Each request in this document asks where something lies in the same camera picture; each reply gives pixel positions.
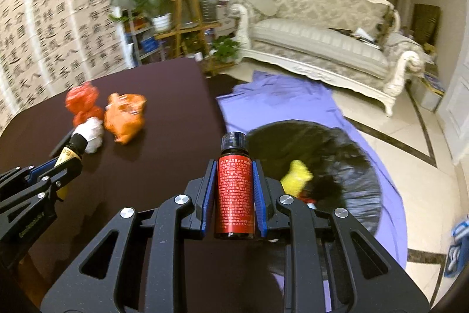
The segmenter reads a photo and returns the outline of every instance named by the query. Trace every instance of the dark brown table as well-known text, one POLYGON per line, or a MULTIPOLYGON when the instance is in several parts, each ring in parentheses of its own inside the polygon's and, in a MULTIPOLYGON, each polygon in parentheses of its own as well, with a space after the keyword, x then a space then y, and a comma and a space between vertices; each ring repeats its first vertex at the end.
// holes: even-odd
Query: dark brown table
MULTIPOLYGON (((50 283, 121 208, 158 207, 184 191, 188 181, 203 176, 208 160, 219 155, 225 132, 220 109, 191 59, 144 65, 92 83, 99 89, 97 104, 103 108, 113 92, 144 95, 146 125, 125 146, 114 143, 106 131, 101 149, 85 154, 82 174, 69 185, 64 203, 56 204, 57 220, 30 249, 37 269, 50 283)), ((48 160, 72 128, 65 95, 31 107, 11 121, 0 137, 0 171, 48 160)), ((252 255, 256 245, 215 240, 211 233, 203 242, 186 241, 188 311, 247 312, 252 311, 250 305, 264 305, 259 298, 266 294, 258 294, 252 286, 265 272, 248 275, 258 266, 266 269, 252 255)), ((276 289, 275 281, 269 274, 265 277, 261 284, 269 291, 269 302, 276 301, 280 308, 281 295, 273 299, 270 292, 276 289)))

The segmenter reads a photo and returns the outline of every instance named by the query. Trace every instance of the door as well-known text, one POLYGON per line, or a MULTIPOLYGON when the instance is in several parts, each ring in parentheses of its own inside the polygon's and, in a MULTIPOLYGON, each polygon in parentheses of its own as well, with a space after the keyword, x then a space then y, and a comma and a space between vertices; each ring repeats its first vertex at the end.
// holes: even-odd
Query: door
POLYGON ((466 29, 459 61, 448 90, 437 110, 453 163, 469 153, 469 0, 466 29))

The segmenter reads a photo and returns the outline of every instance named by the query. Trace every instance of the wallpaper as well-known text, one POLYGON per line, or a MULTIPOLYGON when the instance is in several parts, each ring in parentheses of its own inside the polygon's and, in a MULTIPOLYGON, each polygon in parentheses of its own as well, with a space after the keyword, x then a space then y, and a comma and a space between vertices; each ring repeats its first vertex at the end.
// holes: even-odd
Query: wallpaper
POLYGON ((18 112, 129 67, 110 0, 0 0, 0 133, 18 112))

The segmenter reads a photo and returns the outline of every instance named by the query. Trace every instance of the screw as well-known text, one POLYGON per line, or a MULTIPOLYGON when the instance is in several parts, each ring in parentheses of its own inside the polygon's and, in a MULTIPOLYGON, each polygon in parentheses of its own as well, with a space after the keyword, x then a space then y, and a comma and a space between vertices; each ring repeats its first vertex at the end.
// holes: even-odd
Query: screw
POLYGON ((126 207, 120 210, 120 215, 123 218, 130 218, 134 214, 134 209, 131 207, 126 207))
POLYGON ((185 203, 189 202, 189 197, 187 195, 180 194, 180 195, 178 195, 174 198, 174 201, 177 204, 185 204, 185 203))
POLYGON ((348 217, 349 212, 345 208, 339 207, 335 209, 334 214, 338 218, 346 218, 348 217))
POLYGON ((280 197, 280 203, 282 204, 292 204, 293 203, 293 197, 290 195, 282 195, 280 197))

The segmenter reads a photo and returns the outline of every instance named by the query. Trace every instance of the red bottle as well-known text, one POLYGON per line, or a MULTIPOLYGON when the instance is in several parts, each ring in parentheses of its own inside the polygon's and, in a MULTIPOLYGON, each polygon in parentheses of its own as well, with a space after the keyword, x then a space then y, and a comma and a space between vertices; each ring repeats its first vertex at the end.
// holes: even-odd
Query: red bottle
POLYGON ((241 132, 225 134, 218 161, 216 238, 254 237, 252 182, 252 162, 247 150, 246 135, 241 132))

